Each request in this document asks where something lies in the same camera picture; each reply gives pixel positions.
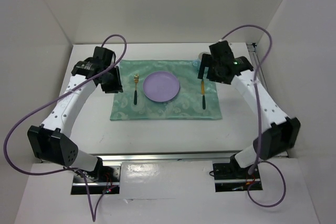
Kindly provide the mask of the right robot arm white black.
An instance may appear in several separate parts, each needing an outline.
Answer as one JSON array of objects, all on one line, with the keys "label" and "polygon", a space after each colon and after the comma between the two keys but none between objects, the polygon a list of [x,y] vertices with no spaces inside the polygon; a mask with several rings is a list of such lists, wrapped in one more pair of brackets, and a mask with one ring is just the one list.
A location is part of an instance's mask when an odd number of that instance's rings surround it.
[{"label": "right robot arm white black", "polygon": [[258,135],[253,143],[230,157],[229,172],[242,177],[251,174],[259,161],[268,160],[294,147],[301,127],[272,99],[256,76],[252,64],[244,56],[215,57],[200,54],[198,78],[233,86],[258,119]]}]

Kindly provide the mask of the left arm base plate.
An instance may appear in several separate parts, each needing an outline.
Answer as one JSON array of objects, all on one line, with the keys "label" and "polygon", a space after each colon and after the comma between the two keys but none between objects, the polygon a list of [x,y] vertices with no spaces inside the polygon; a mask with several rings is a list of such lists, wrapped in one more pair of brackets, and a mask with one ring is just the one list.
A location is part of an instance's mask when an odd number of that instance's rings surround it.
[{"label": "left arm base plate", "polygon": [[[107,195],[119,194],[120,192],[120,175],[121,164],[112,163],[106,165],[106,168],[99,178],[90,176],[87,172],[83,171],[91,195],[101,195],[107,191]],[[86,195],[86,184],[82,174],[76,172],[73,176],[71,184],[71,195]]]}]

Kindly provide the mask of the purple plastic plate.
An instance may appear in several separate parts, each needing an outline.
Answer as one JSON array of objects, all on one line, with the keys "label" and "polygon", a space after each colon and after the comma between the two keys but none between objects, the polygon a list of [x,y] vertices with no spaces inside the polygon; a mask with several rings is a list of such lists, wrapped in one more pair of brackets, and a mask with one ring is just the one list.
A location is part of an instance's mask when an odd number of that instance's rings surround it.
[{"label": "purple plastic plate", "polygon": [[179,90],[180,82],[178,78],[170,72],[153,72],[143,81],[143,92],[145,96],[154,102],[168,102],[177,96]]}]

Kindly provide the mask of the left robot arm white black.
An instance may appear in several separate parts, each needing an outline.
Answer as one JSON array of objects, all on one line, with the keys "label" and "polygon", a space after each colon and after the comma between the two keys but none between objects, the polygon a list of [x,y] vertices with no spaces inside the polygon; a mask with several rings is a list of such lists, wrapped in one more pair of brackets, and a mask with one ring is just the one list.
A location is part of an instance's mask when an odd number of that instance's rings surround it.
[{"label": "left robot arm white black", "polygon": [[31,126],[27,132],[36,158],[79,168],[93,182],[104,179],[105,174],[111,172],[103,166],[101,158],[81,151],[70,135],[79,112],[97,86],[105,93],[122,92],[119,68],[110,68],[114,62],[114,58],[99,60],[90,57],[76,63],[65,97],[57,102],[40,126]]}]

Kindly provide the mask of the light blue mug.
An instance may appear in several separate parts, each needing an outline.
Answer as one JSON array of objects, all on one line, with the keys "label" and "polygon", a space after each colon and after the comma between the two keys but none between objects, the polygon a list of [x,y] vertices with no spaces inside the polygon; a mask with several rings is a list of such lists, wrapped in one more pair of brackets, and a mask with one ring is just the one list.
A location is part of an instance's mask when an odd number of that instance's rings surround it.
[{"label": "light blue mug", "polygon": [[201,52],[199,55],[198,55],[198,57],[197,57],[197,59],[196,60],[193,60],[193,62],[192,62],[192,66],[193,66],[193,68],[195,69],[195,71],[198,73],[199,72],[199,70],[200,70],[200,66],[201,66],[201,62],[202,62],[202,57],[203,57],[203,55],[209,55],[209,53],[208,52]]}]

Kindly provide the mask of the gold knife black handle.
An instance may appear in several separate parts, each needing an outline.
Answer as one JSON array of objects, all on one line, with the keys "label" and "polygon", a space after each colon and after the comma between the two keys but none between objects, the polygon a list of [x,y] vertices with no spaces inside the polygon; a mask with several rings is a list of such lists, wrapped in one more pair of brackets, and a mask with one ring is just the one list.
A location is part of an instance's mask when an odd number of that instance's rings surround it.
[{"label": "gold knife black handle", "polygon": [[202,93],[202,108],[203,110],[206,109],[206,100],[205,100],[205,84],[204,80],[201,80],[201,93]]}]

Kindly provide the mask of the gold fork black handle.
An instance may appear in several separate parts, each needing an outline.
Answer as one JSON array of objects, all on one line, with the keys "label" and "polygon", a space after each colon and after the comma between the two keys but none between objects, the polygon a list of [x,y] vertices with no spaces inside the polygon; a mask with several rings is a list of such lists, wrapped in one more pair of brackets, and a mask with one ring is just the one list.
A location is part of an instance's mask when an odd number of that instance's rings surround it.
[{"label": "gold fork black handle", "polygon": [[139,83],[139,75],[138,74],[134,75],[134,83],[135,83],[135,89],[134,89],[134,100],[133,100],[133,103],[134,103],[134,105],[137,105],[137,103],[138,103],[137,86],[138,86],[138,83]]}]

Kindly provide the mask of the green patterned cloth placemat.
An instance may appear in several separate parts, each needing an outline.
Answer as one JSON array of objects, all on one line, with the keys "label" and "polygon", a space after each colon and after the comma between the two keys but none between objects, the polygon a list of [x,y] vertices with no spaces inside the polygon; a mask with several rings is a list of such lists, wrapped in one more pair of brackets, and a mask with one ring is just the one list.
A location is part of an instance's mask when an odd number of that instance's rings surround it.
[{"label": "green patterned cloth placemat", "polygon": [[[123,93],[113,97],[111,121],[129,120],[220,120],[216,84],[204,80],[206,109],[202,108],[201,80],[192,66],[193,60],[122,60],[119,63]],[[180,82],[177,96],[168,102],[148,99],[143,92],[143,81],[151,73],[166,71]],[[134,105],[134,75],[139,75],[138,103]]]}]

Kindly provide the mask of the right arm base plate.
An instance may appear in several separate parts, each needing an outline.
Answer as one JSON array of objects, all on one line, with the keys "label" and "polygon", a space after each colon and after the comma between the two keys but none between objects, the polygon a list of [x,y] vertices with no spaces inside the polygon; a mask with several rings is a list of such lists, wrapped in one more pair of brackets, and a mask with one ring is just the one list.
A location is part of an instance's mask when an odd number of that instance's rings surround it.
[{"label": "right arm base plate", "polygon": [[221,192],[236,192],[250,190],[262,190],[262,183],[258,168],[252,175],[248,174],[249,168],[232,171],[228,163],[213,163],[213,169],[209,175],[214,178],[215,191]]}]

